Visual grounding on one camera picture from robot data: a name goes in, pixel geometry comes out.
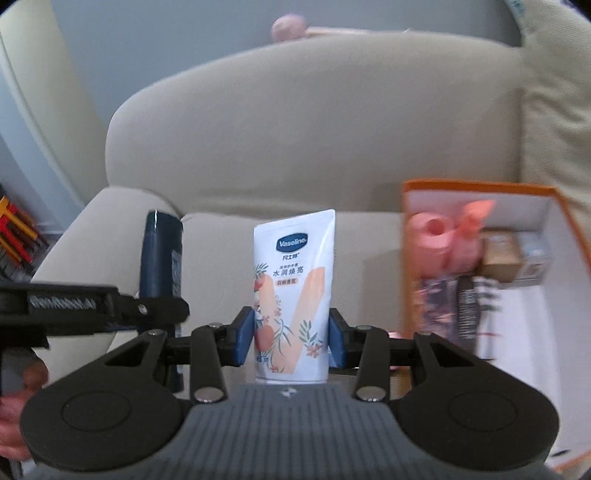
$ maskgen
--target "pink bottle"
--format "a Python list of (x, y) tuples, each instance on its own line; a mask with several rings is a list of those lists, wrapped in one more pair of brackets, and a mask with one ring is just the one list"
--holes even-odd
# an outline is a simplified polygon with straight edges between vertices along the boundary
[(454, 238), (453, 221), (445, 215), (422, 212), (410, 217), (412, 261), (421, 278), (445, 275)]
[(447, 262), (449, 273), (468, 273), (478, 265), (482, 258), (480, 231), (484, 228), (484, 220), (495, 204), (494, 200), (478, 200), (464, 205), (464, 213), (456, 228), (449, 252)]

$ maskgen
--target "ribbed gray surface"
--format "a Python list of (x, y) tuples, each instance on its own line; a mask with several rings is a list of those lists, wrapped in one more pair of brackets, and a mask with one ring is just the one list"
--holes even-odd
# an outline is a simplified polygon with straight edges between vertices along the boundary
[(541, 464), (503, 473), (448, 466), (410, 443), (386, 405), (335, 385), (298, 385), (290, 398), (285, 388), (245, 385), (227, 402), (193, 408), (175, 439), (135, 466), (93, 474), (42, 466), (27, 480), (559, 478)]

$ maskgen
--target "small brown box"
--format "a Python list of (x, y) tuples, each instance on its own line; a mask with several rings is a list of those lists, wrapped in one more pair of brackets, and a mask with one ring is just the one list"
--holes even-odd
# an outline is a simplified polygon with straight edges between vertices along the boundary
[(478, 274), (501, 283), (514, 281), (522, 264), (515, 234), (508, 230), (487, 230), (482, 232), (482, 239), (484, 254)]

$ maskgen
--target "open cardboard box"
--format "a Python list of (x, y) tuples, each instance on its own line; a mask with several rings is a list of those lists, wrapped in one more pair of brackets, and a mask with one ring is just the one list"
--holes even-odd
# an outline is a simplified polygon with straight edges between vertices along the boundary
[[(540, 390), (558, 410), (560, 431), (547, 463), (559, 471), (591, 455), (589, 247), (565, 198), (552, 187), (413, 180), (404, 185), (402, 209), (405, 221), (419, 212), (457, 218), (463, 205), (483, 199), (496, 201), (486, 228), (538, 231), (551, 249), (552, 262), (541, 284), (516, 282), (501, 290), (498, 329), (503, 345), (494, 364)], [(405, 336), (420, 329), (413, 308), (417, 278), (408, 246), (405, 228)]]

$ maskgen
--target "sofa armrest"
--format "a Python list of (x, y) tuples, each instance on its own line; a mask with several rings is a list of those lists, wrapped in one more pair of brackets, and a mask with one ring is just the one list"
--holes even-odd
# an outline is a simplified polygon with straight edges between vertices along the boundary
[[(136, 295), (145, 220), (150, 210), (175, 215), (158, 196), (137, 189), (107, 187), (76, 218), (39, 267), (33, 281), (115, 285)], [(50, 338), (50, 350), (37, 350), (50, 381), (100, 357), (114, 334)]]

